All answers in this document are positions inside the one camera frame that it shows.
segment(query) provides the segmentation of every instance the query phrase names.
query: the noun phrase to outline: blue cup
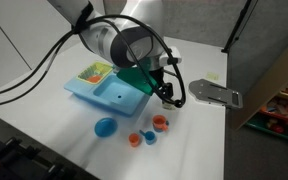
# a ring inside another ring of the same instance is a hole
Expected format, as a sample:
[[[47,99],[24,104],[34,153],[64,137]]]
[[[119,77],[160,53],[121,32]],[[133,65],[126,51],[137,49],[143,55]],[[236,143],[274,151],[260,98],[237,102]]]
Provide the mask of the blue cup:
[[[140,133],[144,136],[146,144],[152,145],[156,142],[156,136],[152,131],[147,131],[145,133],[142,130],[140,130]]]

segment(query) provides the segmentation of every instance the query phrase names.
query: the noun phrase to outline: white table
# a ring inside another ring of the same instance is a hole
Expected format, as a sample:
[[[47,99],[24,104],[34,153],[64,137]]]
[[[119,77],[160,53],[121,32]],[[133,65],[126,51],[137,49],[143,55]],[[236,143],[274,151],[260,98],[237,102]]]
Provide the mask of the white table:
[[[208,73],[217,74],[218,80],[213,82],[226,86],[227,56],[219,47],[165,40],[168,45],[177,46],[183,57],[179,68],[187,102],[181,109],[165,110],[153,95],[144,109],[125,118],[78,99],[63,85],[93,61],[104,61],[78,44],[57,57],[45,80],[33,92],[0,106],[0,118],[100,179],[223,179],[225,108],[196,102],[187,87],[189,82],[205,78]],[[177,81],[168,78],[174,82],[174,93],[179,97]],[[0,101],[24,92],[36,79],[0,97]],[[139,129],[152,130],[151,118],[155,114],[167,117],[169,131],[157,134],[157,142],[152,146],[142,142],[137,148],[130,147],[128,135]],[[103,117],[116,119],[119,126],[106,139],[98,138],[93,130]]]

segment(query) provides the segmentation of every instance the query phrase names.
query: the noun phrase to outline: orange cup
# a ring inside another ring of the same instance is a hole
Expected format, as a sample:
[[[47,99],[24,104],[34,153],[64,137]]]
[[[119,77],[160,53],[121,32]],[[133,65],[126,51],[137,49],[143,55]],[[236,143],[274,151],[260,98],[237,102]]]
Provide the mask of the orange cup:
[[[163,131],[167,131],[168,129],[166,118],[162,115],[156,115],[153,117],[153,125],[155,128],[162,129]]]
[[[128,136],[128,140],[132,147],[137,147],[140,144],[140,135],[132,133]]]

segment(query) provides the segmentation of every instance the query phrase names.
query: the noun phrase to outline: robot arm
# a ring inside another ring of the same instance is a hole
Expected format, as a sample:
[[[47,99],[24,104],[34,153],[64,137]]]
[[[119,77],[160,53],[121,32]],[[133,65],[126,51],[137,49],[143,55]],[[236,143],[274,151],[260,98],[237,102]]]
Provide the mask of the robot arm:
[[[70,23],[75,26],[88,0],[48,0]],[[150,25],[163,36],[163,5],[161,0],[128,0],[122,13]],[[96,10],[87,20],[101,16]],[[146,30],[125,19],[112,20],[130,44],[137,59],[155,58],[163,53],[160,44]],[[95,54],[120,68],[132,67],[135,63],[117,32],[105,23],[92,25],[80,33],[84,45]]]
[[[72,26],[78,27],[81,18],[83,21],[89,21],[99,16],[100,13],[93,9],[92,4],[88,0],[48,0],[70,23]],[[163,37],[163,4],[162,0],[127,0],[127,3],[121,13],[129,17],[133,17],[142,23],[150,26],[151,29]],[[129,44],[132,52],[137,60],[146,59],[149,61],[149,74],[157,82],[157,87],[153,87],[150,81],[150,86],[154,92],[163,100],[169,102],[176,107],[182,107],[185,103],[185,89],[182,77],[177,66],[174,63],[180,63],[181,57],[175,47],[166,49],[156,38],[152,37],[151,32],[139,26],[133,21],[117,18],[110,19],[116,26],[127,44]],[[129,54],[128,47],[122,37],[111,27],[104,22],[96,23],[90,27],[82,28],[79,36],[85,47],[93,53],[103,57],[119,68],[130,68],[135,65],[134,59]],[[182,99],[173,101],[173,89],[171,83],[164,83],[163,75],[164,66],[173,65],[176,71],[175,75],[181,86]]]

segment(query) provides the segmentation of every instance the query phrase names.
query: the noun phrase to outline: metal bracket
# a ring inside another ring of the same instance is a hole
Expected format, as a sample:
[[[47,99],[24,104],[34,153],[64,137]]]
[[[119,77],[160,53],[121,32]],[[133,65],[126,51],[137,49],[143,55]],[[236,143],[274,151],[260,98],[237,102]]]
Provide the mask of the metal bracket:
[[[243,107],[242,95],[234,90],[212,83],[205,79],[192,81],[189,84],[189,92],[198,100],[215,103],[234,109]]]

